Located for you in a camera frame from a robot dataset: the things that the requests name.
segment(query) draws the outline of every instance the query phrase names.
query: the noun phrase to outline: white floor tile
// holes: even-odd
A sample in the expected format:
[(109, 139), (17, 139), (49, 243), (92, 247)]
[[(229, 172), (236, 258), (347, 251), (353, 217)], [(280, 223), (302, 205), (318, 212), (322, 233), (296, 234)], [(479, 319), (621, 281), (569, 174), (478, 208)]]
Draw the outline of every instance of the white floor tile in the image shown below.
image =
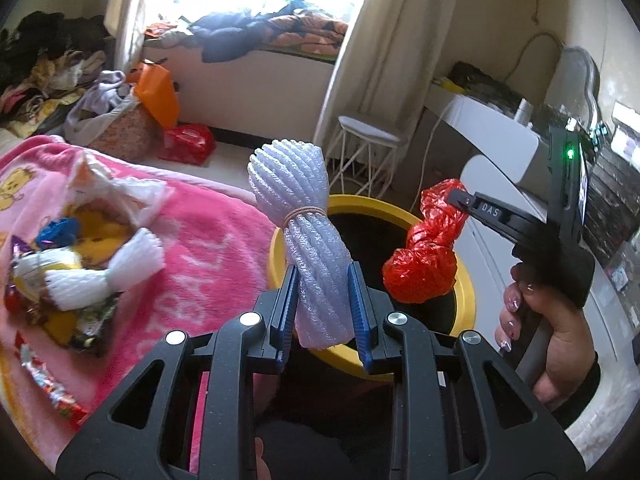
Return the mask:
[(251, 191), (246, 165), (253, 152), (254, 150), (249, 148), (219, 142), (216, 150), (202, 166), (161, 160), (156, 156), (150, 156), (142, 164), (163, 170), (178, 171)]

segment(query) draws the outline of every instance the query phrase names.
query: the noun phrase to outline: bed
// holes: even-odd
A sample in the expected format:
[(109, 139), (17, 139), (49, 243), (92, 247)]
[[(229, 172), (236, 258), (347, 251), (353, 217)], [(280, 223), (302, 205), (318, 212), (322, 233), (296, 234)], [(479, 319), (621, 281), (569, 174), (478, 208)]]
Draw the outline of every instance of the bed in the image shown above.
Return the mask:
[[(8, 208), (0, 207), (0, 238), (6, 241), (17, 234), (33, 239), (40, 229), (34, 219), (59, 216), (68, 168), (83, 149), (44, 136), (23, 142), (3, 142), (0, 136), (0, 146), (0, 182), (16, 168), (37, 175), (21, 183), (19, 196), (14, 194)], [(120, 298), (110, 350), (101, 358), (61, 348), (40, 327), (28, 326), (23, 316), (0, 308), (0, 401), (23, 439), (52, 471), (74, 431), (21, 368), (12, 344), (16, 331), (91, 412), (169, 330), (211, 332), (250, 310), (266, 288), (274, 230), (246, 190), (94, 155), (116, 176), (156, 178), (171, 188), (170, 198), (149, 226), (162, 240), (166, 267)], [(9, 260), (10, 244), (5, 242), (0, 248), (1, 285), (6, 283)]]

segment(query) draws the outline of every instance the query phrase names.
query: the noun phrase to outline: hand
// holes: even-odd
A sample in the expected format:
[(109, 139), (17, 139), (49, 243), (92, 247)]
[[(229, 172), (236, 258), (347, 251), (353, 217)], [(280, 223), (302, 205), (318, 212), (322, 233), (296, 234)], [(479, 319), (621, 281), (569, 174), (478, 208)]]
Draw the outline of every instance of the hand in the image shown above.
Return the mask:
[(511, 351), (511, 342), (520, 337), (522, 324), (518, 308), (526, 302), (551, 323), (554, 333), (546, 352), (546, 369), (533, 387), (533, 394), (551, 409), (568, 399), (587, 377), (595, 360), (593, 339), (589, 325), (578, 309), (564, 294), (550, 286), (539, 285), (531, 279), (534, 272), (524, 264), (511, 269), (511, 283), (504, 291), (504, 309), (500, 312), (500, 326), (495, 341)]

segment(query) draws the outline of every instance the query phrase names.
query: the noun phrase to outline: white metal stool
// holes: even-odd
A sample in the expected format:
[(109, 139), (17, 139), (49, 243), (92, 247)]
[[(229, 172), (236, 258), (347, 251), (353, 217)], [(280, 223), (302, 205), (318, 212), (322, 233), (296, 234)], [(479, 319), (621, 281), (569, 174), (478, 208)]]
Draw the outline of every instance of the white metal stool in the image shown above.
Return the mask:
[[(340, 149), (340, 167), (329, 183), (329, 189), (331, 189), (336, 181), (340, 179), (340, 186), (342, 188), (342, 193), (344, 194), (344, 181), (351, 180), (358, 184), (362, 184), (362, 182), (357, 180), (357, 178), (364, 171), (367, 171), (367, 181), (362, 184), (360, 189), (356, 192), (356, 195), (363, 193), (364, 190), (367, 189), (368, 196), (371, 196), (374, 184), (377, 183), (378, 177), (382, 176), (384, 177), (384, 180), (382, 180), (382, 188), (376, 198), (382, 197), (389, 186), (391, 186), (391, 182), (394, 178), (394, 173), (396, 172), (396, 152), (398, 151), (398, 148), (400, 148), (404, 144), (398, 130), (376, 123), (376, 121), (372, 118), (356, 115), (343, 115), (338, 117), (338, 121), (340, 122), (340, 131), (332, 139), (331, 144), (326, 151), (327, 155), (324, 160), (324, 164), (327, 165), (332, 151), (341, 142), (342, 146)], [(353, 153), (353, 155), (351, 155), (349, 160), (345, 162), (344, 157), (345, 149), (348, 142), (348, 134), (352, 134), (358, 138), (358, 147), (356, 148), (356, 151)], [(388, 153), (384, 156), (384, 158), (376, 168), (373, 168), (371, 152), (372, 146), (388, 149)], [(361, 168), (357, 174), (353, 171), (353, 176), (345, 176), (344, 172), (353, 165), (358, 156), (360, 156), (360, 154), (363, 153), (364, 150), (367, 150), (366, 165)]]

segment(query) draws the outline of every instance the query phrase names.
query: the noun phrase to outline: clothing pile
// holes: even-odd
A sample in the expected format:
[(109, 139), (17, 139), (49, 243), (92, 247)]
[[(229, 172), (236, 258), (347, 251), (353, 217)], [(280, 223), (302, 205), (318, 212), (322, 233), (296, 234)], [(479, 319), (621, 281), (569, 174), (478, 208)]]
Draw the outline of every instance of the clothing pile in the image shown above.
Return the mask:
[(102, 21), (37, 10), (0, 32), (1, 126), (25, 139), (65, 121), (107, 61)]
[(305, 0), (289, 0), (268, 14), (212, 12), (186, 27), (155, 23), (149, 38), (159, 38), (164, 48), (176, 44), (201, 45), (203, 63), (231, 61), (252, 50), (273, 50), (332, 61), (340, 52), (348, 24), (336, 20)]

